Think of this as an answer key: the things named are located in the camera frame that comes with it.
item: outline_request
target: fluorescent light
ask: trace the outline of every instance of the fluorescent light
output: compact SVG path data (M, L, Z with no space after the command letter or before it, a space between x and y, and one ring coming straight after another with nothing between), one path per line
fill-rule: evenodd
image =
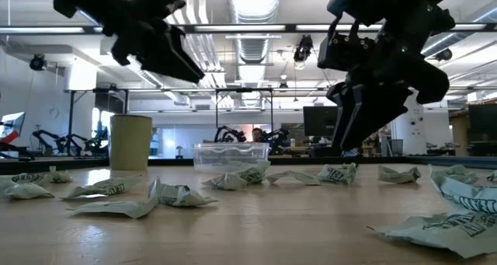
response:
M163 89L170 92L216 92L216 89Z
M359 25L359 31L377 31L381 29L382 25L381 24L373 24L369 27L364 26L364 25ZM311 25L297 25L296 30L297 31L321 31L321 32L328 32L329 25L326 24L311 24ZM339 24L336 26L337 31L350 31L352 29L352 24Z
M226 40L279 40L280 35L226 35Z
M0 27L0 34L84 33L82 27Z
M477 23L469 23L469 24L456 24L454 29L456 30L483 30L486 24L477 24Z
M225 32L236 33L240 31L263 32L263 31L284 31L284 25L202 25L195 26L197 32Z
M160 89L129 89L129 92L162 92Z
M311 87L309 87L309 88L307 88L307 87L287 88L287 89L286 88L275 88L273 90L275 90L275 91L282 91L282 92L289 92L289 91L297 91L297 92L299 92L299 91L305 91L305 92L307 92L307 91L318 91L319 88L311 88Z
M130 110L129 113L158 113L158 110Z

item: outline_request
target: box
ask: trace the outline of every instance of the box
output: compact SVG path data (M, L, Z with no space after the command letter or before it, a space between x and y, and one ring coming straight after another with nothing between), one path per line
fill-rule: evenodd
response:
M195 170L202 173L233 173L257 166L267 160L267 143L207 143L193 147Z

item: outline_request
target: wooden table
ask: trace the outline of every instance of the wooden table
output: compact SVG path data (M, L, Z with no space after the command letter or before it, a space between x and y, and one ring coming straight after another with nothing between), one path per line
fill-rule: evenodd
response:
M407 165L389 165L406 170ZM272 166L317 174L321 166ZM376 165L361 165L350 187L306 187L295 180L217 191L200 182L211 175L192 167L151 167L144 182L126 194L104 199L2 200L0 264L454 264L462 260L447 250L390 242L366 226L394 225L412 215L449 211L420 167L419 184L377 181ZM129 173L108 170L71 172L71 184L47 189L63 197L77 185ZM119 215L66 211L95 200L142 200L148 183L188 184L219 200L206 207L158 206L134 220ZM496 264L497 254L471 260Z

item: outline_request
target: ceiling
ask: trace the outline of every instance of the ceiling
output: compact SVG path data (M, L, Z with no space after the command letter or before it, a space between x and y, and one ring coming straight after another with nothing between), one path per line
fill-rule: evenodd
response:
M444 9L449 9L456 22L469 22L469 19L479 9L497 0L445 0L440 4ZM277 12L277 23L330 23L332 15L325 7L328 0L280 0ZM7 26L84 26L92 25L84 16L77 14L72 19L66 19L53 10L52 0L0 0L0 25ZM207 17L209 23L225 24L231 23L231 14L228 0L207 0ZM351 23L352 19L344 17L343 23ZM316 54L319 44L325 38L324 34L312 34L315 46L315 54L306 61L304 70L295 70L293 63L293 50L302 35L296 33L281 33L280 39L272 40L270 44L269 64L266 67L264 85L279 85L281 75L287 76L288 85L298 87L325 86L345 78L345 73L332 70L321 70L316 67ZM237 80L235 41L227 40L226 35L215 34L212 36L214 47L225 70L226 83ZM74 49L87 54L99 62L99 82L113 82L122 87L150 87L134 72L116 64L113 59L104 53L101 55L101 43L104 36L12 36L9 44L13 47L36 46L36 45L68 45ZM471 69L477 68L485 63L497 60L497 45L492 44L497 40L497 33L474 34L461 42L450 47L454 56L448 62L433 62L439 65L449 76L464 74ZM482 51L475 52L480 47L487 46ZM73 57L67 56L60 59L60 65L70 65ZM472 75L459 79L453 85L497 85L492 79L497 79L497 71L494 68L485 68ZM167 81L177 87L187 87L188 84L167 78ZM452 92L456 97L467 92Z

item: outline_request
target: white wrapper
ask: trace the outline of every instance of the white wrapper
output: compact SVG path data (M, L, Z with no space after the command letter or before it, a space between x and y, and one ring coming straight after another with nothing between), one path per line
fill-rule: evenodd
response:
M418 167L399 173L394 169L378 166L378 179L387 183L415 183L421 177Z
M261 183L269 166L271 166L271 162L267 160L258 160L256 168L252 167L242 171L233 172L232 174L241 177L248 184Z
M73 191L70 192L69 195L66 196L66 198L63 199L72 199L88 195L111 196L116 194L122 194L127 190L129 190L131 187L135 186L140 181L141 181L141 175L126 176L122 178L117 177L108 180L103 180L86 187L76 187L73 189Z
M79 207L68 208L71 211L80 213L114 213L125 214L130 218L140 218L148 214L155 206L158 205L156 194L157 180L148 188L148 199L143 202L135 201L115 201L115 202L95 202L84 204Z
M453 206L480 214L497 215L497 187L477 187L468 182L471 176L441 176L431 174L436 191Z
M497 252L496 217L472 212L411 217L400 225L374 231L388 238L449 249L463 258Z
M352 163L347 169L336 169L331 165L325 165L318 174L318 179L332 183L351 184L356 178L357 165Z
M455 165L440 170L435 170L431 165L428 165L428 167L432 178L434 176L446 176L462 183L474 183L478 180L476 173L468 171L463 165Z
M50 176L52 183L70 183L72 182L72 177L69 175L69 172L65 170L57 171L55 166L50 166Z
M157 197L160 204L172 207L195 207L217 202L215 199L202 197L188 186L170 186L161 183L159 178L157 182Z
M487 176L487 180L490 180L490 181L497 180L497 171L494 171L490 176Z
M22 173L12 177L14 183L34 183L39 186L46 186L52 181L48 173Z
M281 178L286 177L286 176L293 177L296 180L301 181L305 185L309 185L309 186L321 185L321 182L319 181L318 177L311 176L311 175L308 175L306 173L300 173L300 172L294 172L294 171L286 171L283 173L274 173L272 175L266 176L265 179L268 180L270 183L274 183L278 179L281 179Z
M224 174L202 183L214 190L239 190L246 188L249 183L235 174Z
M43 187L34 183L14 183L11 180L0 182L0 194L10 199L33 199L36 197L54 197Z

